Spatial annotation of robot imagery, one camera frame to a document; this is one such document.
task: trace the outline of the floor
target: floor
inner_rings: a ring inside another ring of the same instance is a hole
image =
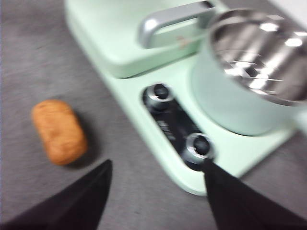
[[[225,3],[279,13],[265,0]],[[3,0],[1,32],[2,222],[112,159],[99,229],[216,229],[207,199],[166,176],[101,82],[66,27],[61,0]],[[32,125],[31,108],[49,98],[77,111],[90,140],[89,154],[73,165],[52,165]],[[295,134],[243,181],[307,219],[307,139]]]

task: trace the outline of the metal handle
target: metal handle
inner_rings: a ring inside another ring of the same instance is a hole
[[[199,1],[154,12],[148,15],[139,27],[139,43],[148,49],[151,38],[157,30],[192,18],[199,18],[199,27],[205,28],[214,14],[215,7],[209,1]]]

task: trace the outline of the black control panel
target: black control panel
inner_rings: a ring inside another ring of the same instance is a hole
[[[200,171],[203,160],[213,157],[213,148],[174,98],[171,89],[163,83],[152,85],[144,90],[142,99],[185,164]]]

